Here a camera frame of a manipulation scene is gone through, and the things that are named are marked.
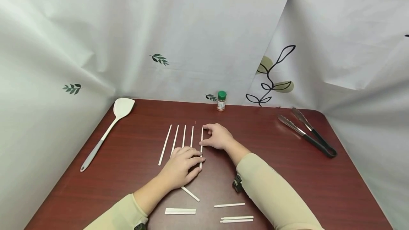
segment spice jar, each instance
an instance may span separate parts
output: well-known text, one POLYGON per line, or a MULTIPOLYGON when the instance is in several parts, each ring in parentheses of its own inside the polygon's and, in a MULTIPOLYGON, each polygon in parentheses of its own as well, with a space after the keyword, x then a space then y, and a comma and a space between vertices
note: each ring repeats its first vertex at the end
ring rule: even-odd
POLYGON ((217 93, 217 110, 219 112, 224 111, 224 108, 226 107, 226 95, 225 91, 219 91, 217 93))

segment sleeve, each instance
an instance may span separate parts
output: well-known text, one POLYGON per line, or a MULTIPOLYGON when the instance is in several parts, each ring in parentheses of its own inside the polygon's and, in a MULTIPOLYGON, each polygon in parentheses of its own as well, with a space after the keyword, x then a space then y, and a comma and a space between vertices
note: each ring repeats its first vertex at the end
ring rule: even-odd
POLYGON ((131 193, 95 219, 84 230, 133 230, 140 223, 146 224, 147 221, 148 216, 139 207, 131 193))
POLYGON ((237 165, 247 195, 276 230, 322 230, 312 211, 297 192, 255 154, 237 165))

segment metal tongs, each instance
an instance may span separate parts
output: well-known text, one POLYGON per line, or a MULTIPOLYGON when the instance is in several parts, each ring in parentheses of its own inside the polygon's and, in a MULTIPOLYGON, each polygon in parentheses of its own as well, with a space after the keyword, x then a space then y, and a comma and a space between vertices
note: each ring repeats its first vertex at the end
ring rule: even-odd
POLYGON ((302 115, 302 113, 296 108, 292 108, 291 111, 298 118, 298 120, 304 123, 305 126, 308 128, 308 130, 310 130, 317 137, 318 141, 315 141, 315 139, 308 136, 306 133, 304 133, 304 131, 298 128, 293 122, 286 119, 282 115, 279 115, 279 120, 283 122, 283 124, 287 125, 291 129, 296 131, 296 133, 301 135, 309 143, 313 144, 316 148, 318 148, 321 152, 323 152, 327 157, 329 158, 336 157, 337 151, 333 147, 329 146, 329 144, 325 141, 325 139, 323 139, 321 135, 314 129, 314 127, 312 127, 312 125, 307 121, 304 115, 302 115))

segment leaf print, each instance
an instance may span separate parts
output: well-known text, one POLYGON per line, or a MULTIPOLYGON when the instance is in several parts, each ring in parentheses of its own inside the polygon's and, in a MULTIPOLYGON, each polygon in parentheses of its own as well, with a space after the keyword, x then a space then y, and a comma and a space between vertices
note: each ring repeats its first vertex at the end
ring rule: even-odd
POLYGON ((217 101, 217 98, 216 98, 216 96, 214 96, 214 95, 212 95, 212 94, 208 94, 208 95, 206 95, 206 99, 208 99, 208 100, 212 100, 212 101, 217 101))
POLYGON ((295 47, 296 47, 295 45, 288 45, 284 47, 284 49, 280 53, 279 58, 274 64, 272 63, 269 57, 263 56, 261 63, 258 66, 256 74, 259 73, 267 74, 267 79, 270 82, 270 84, 261 83, 261 88, 267 91, 264 94, 264 96, 261 97, 261 99, 258 99, 254 95, 247 94, 246 98, 248 101, 250 101, 251 103, 257 103, 259 106, 261 106, 262 103, 267 103, 271 100, 272 97, 267 97, 270 91, 276 91, 279 93, 289 93, 294 89, 294 83, 291 81, 279 82, 274 84, 273 78, 270 76, 270 74, 273 73, 271 70, 278 63, 281 63, 290 53, 292 53, 295 50, 295 47))
POLYGON ((251 94, 246 94, 246 98, 252 103, 260 103, 260 100, 251 94))
POLYGON ((268 84, 265 84, 265 83, 261 83, 261 87, 264 89, 264 90, 271 90, 271 87, 270 87, 270 85, 268 85, 268 84))
POLYGON ((274 91, 279 93, 289 93, 294 89, 294 83, 291 81, 276 83, 273 87, 274 91))
POLYGON ((260 103, 267 103, 270 100, 271 100, 271 97, 267 97, 267 98, 264 98, 263 100, 261 100, 260 103))
POLYGON ((258 66, 256 74, 267 74, 267 71, 273 66, 273 61, 267 57, 263 56, 261 63, 258 66))
POLYGON ((288 45, 286 47, 284 47, 284 49, 282 50, 282 52, 280 53, 279 58, 277 59, 277 62, 272 66, 272 68, 277 65, 278 63, 282 62, 290 53, 293 52, 293 50, 295 49, 295 45, 288 45), (281 58, 281 56, 283 55, 284 51, 287 53, 283 58, 281 58))
POLYGON ((164 66, 169 65, 169 62, 166 60, 165 57, 163 57, 161 54, 159 53, 155 53, 154 55, 150 55, 152 56, 152 60, 154 62, 158 62, 159 64, 163 64, 164 66))
POLYGON ((75 86, 73 84, 70 84, 70 87, 68 87, 68 85, 64 85, 64 88, 62 88, 63 90, 65 90, 65 92, 69 92, 70 94, 78 94, 80 89, 83 89, 83 87, 81 87, 80 84, 75 84, 75 86))

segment short white stick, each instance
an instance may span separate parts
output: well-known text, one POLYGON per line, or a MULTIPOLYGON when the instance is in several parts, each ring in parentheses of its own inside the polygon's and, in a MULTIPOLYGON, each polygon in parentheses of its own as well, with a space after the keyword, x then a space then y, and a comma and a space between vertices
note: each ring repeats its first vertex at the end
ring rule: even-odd
POLYGON ((220 220, 220 223, 253 222, 253 219, 220 220))
POLYGON ((185 187, 181 187, 181 189, 183 191, 185 191, 186 193, 188 193, 191 197, 193 197, 194 200, 200 202, 200 199, 196 197, 196 195, 194 195, 192 192, 190 192, 187 188, 185 187))
POLYGON ((239 216, 239 217, 223 217, 221 220, 235 220, 235 219, 253 219, 254 216, 239 216))
POLYGON ((222 207, 232 207, 232 206, 241 206, 241 205, 246 205, 245 203, 229 203, 229 204, 218 204, 215 205, 215 208, 222 208, 222 207))
POLYGON ((162 154, 160 155, 158 166, 160 166, 160 164, 162 163, 162 158, 163 158, 163 154, 165 153, 166 143, 168 142, 170 129, 172 129, 172 125, 170 125, 170 127, 169 127, 168 135, 166 136, 165 144, 163 145, 162 154))
POLYGON ((173 140, 172 152, 170 153, 170 157, 172 156, 173 150, 175 149, 176 137, 178 136, 178 130, 179 130, 179 125, 178 125, 178 127, 176 128, 175 139, 173 140))
POLYGON ((194 215, 196 211, 165 211, 165 215, 194 215))
POLYGON ((193 145, 193 128, 194 126, 192 126, 192 137, 190 138, 190 147, 192 147, 193 145))
POLYGON ((196 209, 166 208, 165 211, 196 211, 196 209))
POLYGON ((202 153, 200 157, 203 157, 203 146, 200 146, 200 152, 202 153))
POLYGON ((183 131, 183 141, 181 143, 181 147, 185 146, 185 134, 186 134, 186 125, 185 125, 185 130, 183 131))

